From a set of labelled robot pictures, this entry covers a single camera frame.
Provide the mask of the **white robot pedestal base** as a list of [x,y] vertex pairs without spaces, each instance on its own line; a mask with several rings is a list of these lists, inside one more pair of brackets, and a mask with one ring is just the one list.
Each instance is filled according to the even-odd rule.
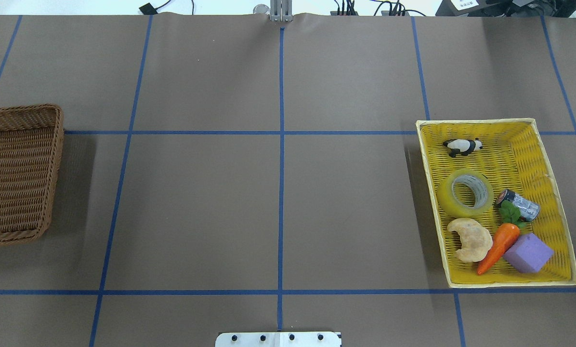
[[341,333],[322,332],[229,332],[221,333],[216,347],[341,347]]

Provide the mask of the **toy croissant bread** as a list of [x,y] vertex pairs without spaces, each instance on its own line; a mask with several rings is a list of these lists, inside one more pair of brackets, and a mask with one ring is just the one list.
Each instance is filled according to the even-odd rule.
[[459,235],[460,248],[455,251],[455,257],[461,262],[480,262],[493,246],[490,231],[477,220],[455,219],[449,222],[448,230]]

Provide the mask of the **yellow woven basket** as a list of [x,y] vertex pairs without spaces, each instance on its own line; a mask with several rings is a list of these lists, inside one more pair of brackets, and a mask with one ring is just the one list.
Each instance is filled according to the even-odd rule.
[[[416,130],[445,277],[451,288],[576,285],[574,246],[535,119],[419,120]],[[468,156],[451,158],[443,146],[446,140],[475,138],[482,141],[484,148]],[[471,218],[491,234],[501,224],[495,199],[504,189],[513,190],[541,207],[537,218],[521,229],[523,234],[534,233],[554,250],[553,257],[538,273],[521,274],[500,259],[485,274],[477,275],[477,264],[461,262],[455,257],[460,239],[457,233],[448,230],[448,224],[457,217],[448,215],[440,207],[436,191],[444,178],[464,168],[484,174],[493,186],[493,206]],[[474,205],[474,195],[468,187],[455,184],[455,192],[462,203]]]

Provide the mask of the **brown wicker basket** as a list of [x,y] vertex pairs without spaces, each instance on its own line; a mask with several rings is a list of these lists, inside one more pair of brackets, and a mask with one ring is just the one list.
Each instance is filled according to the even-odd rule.
[[0,108],[0,246],[48,230],[64,136],[58,105]]

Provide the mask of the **orange toy carrot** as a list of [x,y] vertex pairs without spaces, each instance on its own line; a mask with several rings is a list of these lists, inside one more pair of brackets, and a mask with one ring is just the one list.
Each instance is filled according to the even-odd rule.
[[505,252],[515,244],[521,235],[521,229],[527,222],[522,220],[521,210],[508,200],[504,200],[498,208],[501,215],[501,225],[493,236],[493,245],[487,255],[479,262],[477,275],[485,274],[492,268]]

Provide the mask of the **aluminium frame post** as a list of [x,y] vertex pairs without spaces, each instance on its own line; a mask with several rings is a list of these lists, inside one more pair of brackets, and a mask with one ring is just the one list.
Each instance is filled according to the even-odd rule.
[[292,0],[271,0],[270,20],[271,22],[292,22],[293,20]]

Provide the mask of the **yellow tape roll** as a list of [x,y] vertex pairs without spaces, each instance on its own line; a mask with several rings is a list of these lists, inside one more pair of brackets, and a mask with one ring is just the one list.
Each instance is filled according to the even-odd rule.
[[[462,184],[474,195],[474,205],[462,203],[455,192],[455,184]],[[459,169],[444,178],[436,191],[440,207],[452,217],[472,218],[486,213],[494,200],[494,189],[484,174],[473,169]]]

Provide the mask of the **purple foam block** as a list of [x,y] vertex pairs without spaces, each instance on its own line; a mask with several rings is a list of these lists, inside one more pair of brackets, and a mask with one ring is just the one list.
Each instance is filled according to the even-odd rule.
[[503,259],[521,274],[536,274],[553,257],[554,250],[534,233],[519,236]]

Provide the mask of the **toy panda figure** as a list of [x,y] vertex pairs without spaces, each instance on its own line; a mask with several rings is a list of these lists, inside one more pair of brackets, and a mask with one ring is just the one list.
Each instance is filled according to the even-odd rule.
[[451,139],[443,142],[443,146],[448,149],[448,155],[451,158],[457,156],[468,156],[469,154],[480,151],[484,148],[479,138],[473,140]]

